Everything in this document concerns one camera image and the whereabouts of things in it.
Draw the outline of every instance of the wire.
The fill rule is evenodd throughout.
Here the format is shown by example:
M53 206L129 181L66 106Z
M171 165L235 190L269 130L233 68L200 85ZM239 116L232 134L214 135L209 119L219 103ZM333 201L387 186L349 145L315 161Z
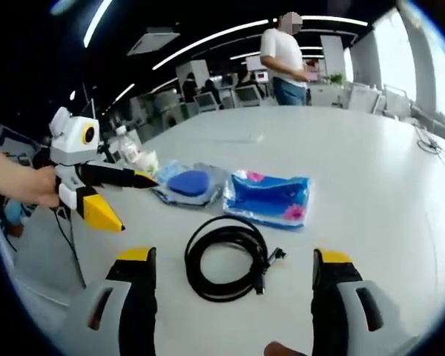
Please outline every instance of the wire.
M66 240L66 242L67 242L67 244L69 245L71 251L73 252L74 258L76 259L76 261L79 260L79 259L77 258L76 249L75 249L74 246L71 244L71 241L67 238L65 232L63 231L63 229L62 229L62 227L61 227L61 223L59 222L59 219L58 219L58 214L57 214L55 211L54 211L54 217L56 218L56 222L58 223L58 227L59 227L59 230L61 231L62 236L63 236L64 239ZM72 234L72 233L73 233L73 226L71 225L71 221L70 221L70 220L68 220L68 221L69 221L69 223L70 223L70 230L71 230L71 234Z
M10 247L16 252L16 247L12 244L12 242L8 238L8 233L4 232L4 236L5 236L6 241L8 242L8 245L10 245Z
M416 126L414 128L418 137L417 146L428 154L438 156L440 162L445 167L445 151L443 148L425 130L421 130Z
M197 235L209 224L217 220L236 220L243 226L224 226L208 232L193 245ZM231 244L249 253L252 265L249 272L238 280L230 283L212 283L201 272L201 258L205 250L214 244ZM284 258L286 253L276 248L268 257L267 245L262 234L250 222L231 216L215 217L208 220L191 236L185 250L186 276L193 290L203 299L216 303L230 302L248 294L252 289L257 294L263 294L264 276L271 264L278 258Z
M73 221L71 219L71 215L69 215L69 217L67 217L67 214L65 213L66 220L69 222L71 240L73 241L73 243L71 243L71 241L67 238L65 232L63 231L63 229L61 227L61 223L59 222L58 214L56 213L56 211L53 211L53 213L54 213L54 217L56 219L56 222L58 223L58 227L59 227L59 230L61 231L62 236L66 240L66 242L69 245L71 251L73 252L73 256L74 256L74 259L76 260L77 268L78 268L78 271L79 271L79 277L81 278L81 283L84 286L84 288L86 288L87 286L86 286L86 282L85 282L85 279L84 279L84 275L82 274L81 265L79 264L79 258L77 257L76 249L73 246L73 243L74 243L74 229L73 229Z

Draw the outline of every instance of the person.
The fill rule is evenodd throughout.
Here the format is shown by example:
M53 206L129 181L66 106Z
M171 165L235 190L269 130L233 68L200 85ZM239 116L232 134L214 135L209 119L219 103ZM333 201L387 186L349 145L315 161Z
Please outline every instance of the person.
M216 100L216 103L220 106L220 110L224 108L223 104L221 103L220 92L216 89L212 80L206 80L205 86L202 87L201 93L212 93L214 100Z
M297 40L302 18L287 13L278 19L277 27L266 30L260 45L260 62L268 68L275 99L279 105L305 105L307 75Z
M243 67L241 70L237 72L236 88L247 87L249 85L255 85L262 99L266 97L263 90L260 89L259 84L255 81L254 78L252 78L251 73L248 72L246 67Z
M55 208L59 206L59 195L54 167L25 167L0 152L0 194L19 202Z
M185 102L194 102L194 97L198 92L198 85L196 84L196 79L194 78L194 73L188 73L186 80L183 83L183 97Z

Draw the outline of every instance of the plastic bottle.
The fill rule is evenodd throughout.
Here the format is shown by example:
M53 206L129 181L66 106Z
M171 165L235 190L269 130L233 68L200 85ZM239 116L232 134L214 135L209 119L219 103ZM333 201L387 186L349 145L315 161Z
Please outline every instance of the plastic bottle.
M137 144L128 134L127 128L122 125L116 129L116 134L119 137L119 152L124 160L129 164L134 164L139 158L139 148Z

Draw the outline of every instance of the blue packaged item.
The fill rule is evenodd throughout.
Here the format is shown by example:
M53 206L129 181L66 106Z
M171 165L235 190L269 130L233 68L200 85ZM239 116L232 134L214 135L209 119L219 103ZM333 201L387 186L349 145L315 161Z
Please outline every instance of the blue packaged item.
M152 191L166 204L204 208L221 196L228 177L229 172L213 165L188 167L173 160L155 173L159 186Z
M186 171L171 177L168 189L186 197L198 197L209 188L209 175L204 171Z
M301 228L309 193L309 178L283 179L236 171L225 184L223 209L227 214L275 228Z

